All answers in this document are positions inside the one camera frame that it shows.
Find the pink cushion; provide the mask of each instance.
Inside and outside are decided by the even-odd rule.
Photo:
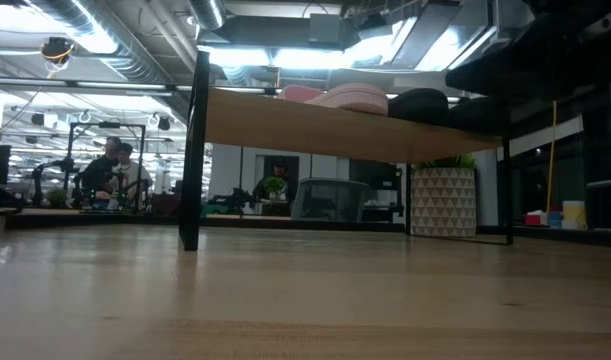
[[[287,85],[283,88],[283,91],[278,95],[279,99],[294,101],[294,102],[306,102],[313,98],[323,94],[322,90],[314,89],[302,85]]]
[[[387,115],[387,95],[383,90],[367,84],[345,84],[319,95],[307,104]]]

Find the dark shirt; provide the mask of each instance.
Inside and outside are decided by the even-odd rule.
[[[283,179],[287,183],[287,189],[285,190],[285,198],[289,204],[291,204],[294,199],[296,199],[296,191],[298,190],[298,182],[289,176],[269,176],[269,177],[278,177]],[[261,181],[256,184],[254,188],[253,195],[256,199],[269,199],[269,194],[265,191],[265,187],[263,183],[267,178],[263,178]]]
[[[116,165],[118,165],[118,159],[109,159],[105,155],[92,161],[81,173],[83,188],[105,190],[102,185],[107,183],[108,176]]]

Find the person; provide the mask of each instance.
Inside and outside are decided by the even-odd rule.
[[[291,205],[294,199],[296,199],[296,191],[298,190],[298,182],[289,176],[287,165],[282,161],[278,160],[274,163],[274,174],[273,177],[277,177],[283,179],[285,181],[285,188],[283,189],[281,195],[285,195],[285,200],[287,202],[287,206],[276,206],[273,204],[268,209],[263,207],[263,215],[278,215],[278,216],[289,216],[291,213]],[[263,199],[269,199],[270,194],[265,190],[265,181],[269,177],[265,177],[261,179],[261,181],[256,184],[254,191],[252,194],[256,200],[260,201]]]
[[[112,186],[109,184],[112,168],[118,165],[117,150],[121,139],[110,136],[105,140],[105,154],[92,161],[80,174],[81,184],[84,188],[96,190],[97,198],[109,197]]]
[[[132,145],[127,143],[122,143],[117,147],[118,165],[114,167],[113,172],[115,174],[123,174],[123,188],[134,184],[138,180],[138,162],[134,162],[130,159],[133,150],[134,148]],[[144,181],[141,184],[141,191],[152,184],[152,177],[145,168],[141,168],[140,179]],[[118,182],[116,181],[114,182],[114,189],[118,190]],[[127,190],[127,194],[128,198],[132,199],[136,194],[136,185],[132,185],[132,187]]]

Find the mesh chair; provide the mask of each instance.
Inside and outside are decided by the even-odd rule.
[[[304,179],[298,185],[292,220],[360,222],[369,186],[337,179]]]

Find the yellow pole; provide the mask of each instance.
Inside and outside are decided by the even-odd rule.
[[[554,144],[556,143],[556,119],[558,103],[554,101],[554,120],[552,121],[552,145],[549,148],[549,178],[547,179],[547,220],[549,221],[550,201],[552,199],[552,177],[554,175]]]

